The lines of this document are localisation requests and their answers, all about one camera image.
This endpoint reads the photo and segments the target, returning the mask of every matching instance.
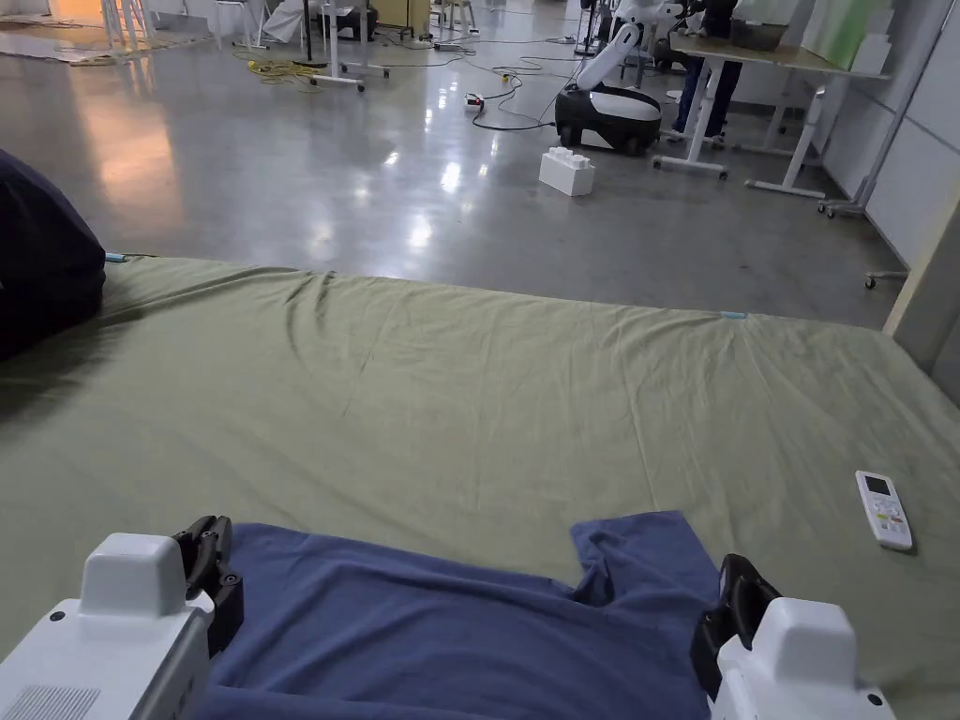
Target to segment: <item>jeans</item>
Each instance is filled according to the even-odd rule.
[[[686,71],[686,84],[684,85],[684,94],[680,98],[680,113],[677,115],[677,122],[673,124],[673,129],[677,132],[683,132],[686,127],[686,118],[690,114],[690,106],[693,105],[693,96],[697,92],[697,82],[700,80],[700,73],[704,69],[703,58],[690,58],[690,66]],[[725,62],[723,72],[720,73],[720,84],[717,86],[716,97],[713,99],[713,112],[710,113],[710,121],[707,123],[707,137],[714,137],[723,130],[724,120],[727,119],[727,110],[730,109],[730,98],[736,90],[736,84],[740,80],[740,70],[743,64],[740,62]]]

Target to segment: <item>table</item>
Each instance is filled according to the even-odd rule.
[[[674,50],[678,50],[694,58],[703,58],[705,67],[700,73],[700,81],[697,83],[697,91],[693,99],[693,107],[699,107],[699,112],[697,113],[696,126],[693,129],[693,136],[690,140],[690,150],[687,157],[655,156],[653,158],[654,167],[660,168],[663,164],[668,164],[709,170],[718,173],[721,180],[727,178],[727,166],[712,162],[701,162],[700,151],[703,148],[704,138],[707,134],[707,124],[710,113],[713,111],[713,101],[716,97],[717,86],[720,83],[720,73],[725,63],[754,62],[757,64],[776,65],[787,68],[791,74],[794,72],[803,72],[825,78],[843,77],[847,79],[864,78],[873,80],[889,78],[889,76],[886,75],[872,75],[844,70],[802,47],[779,47],[773,51],[748,50],[731,45],[727,40],[712,37],[685,36],[680,33],[671,33],[670,44]],[[809,150],[810,142],[813,140],[817,122],[820,120],[820,115],[823,111],[823,99],[827,93],[827,87],[825,84],[817,85],[817,89],[813,94],[813,101],[810,103],[810,108],[804,117],[804,131],[801,133],[800,141],[792,153],[777,150],[773,147],[780,123],[783,120],[783,112],[786,110],[788,89],[789,79],[784,86],[784,91],[780,97],[777,109],[774,111],[774,117],[770,123],[770,128],[767,130],[763,145],[756,148],[746,146],[742,148],[771,155],[789,155],[790,166],[787,168],[786,175],[783,177],[783,182],[777,184],[761,182],[760,180],[747,180],[745,184],[748,187],[761,190],[772,190],[774,192],[822,200],[825,197],[824,193],[817,190],[804,190],[796,187],[795,182],[806,160],[806,152]],[[689,136],[690,125],[693,122],[692,118],[693,113],[691,112],[687,117],[686,127],[684,128],[684,135],[686,136]]]

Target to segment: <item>glossy floor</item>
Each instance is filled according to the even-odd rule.
[[[573,3],[486,2],[474,1],[483,40],[576,30]],[[448,64],[395,67],[362,95],[264,84],[213,43],[120,67],[0,58],[0,144],[56,182],[113,251],[882,325],[899,287],[869,292],[862,272],[896,268],[895,257],[864,222],[743,187],[776,179],[781,160],[727,151],[722,183],[589,152],[593,192],[570,199],[538,181],[553,128],[482,130],[462,107],[467,91],[503,91],[483,67],[562,59],[534,60],[545,72],[524,76],[506,106],[539,116],[576,67],[570,46],[471,46],[475,56],[456,60],[382,37],[376,61]],[[662,98],[680,83],[651,77],[644,88]],[[504,111],[484,120],[530,122]],[[761,127],[732,115],[729,134]],[[820,171],[802,180],[827,182]]]

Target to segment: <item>air conditioner remote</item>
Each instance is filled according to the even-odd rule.
[[[874,531],[874,537],[883,547],[909,550],[913,547],[910,526],[900,504],[894,481],[885,475],[858,470],[856,484],[860,488],[863,508]]]

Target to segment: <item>white foam block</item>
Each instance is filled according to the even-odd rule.
[[[890,41],[886,35],[867,35],[856,51],[856,57],[850,70],[855,73],[879,75],[883,72],[883,64],[890,54]]]
[[[586,195],[593,189],[593,170],[588,157],[567,148],[550,148],[540,160],[540,182],[571,197]]]

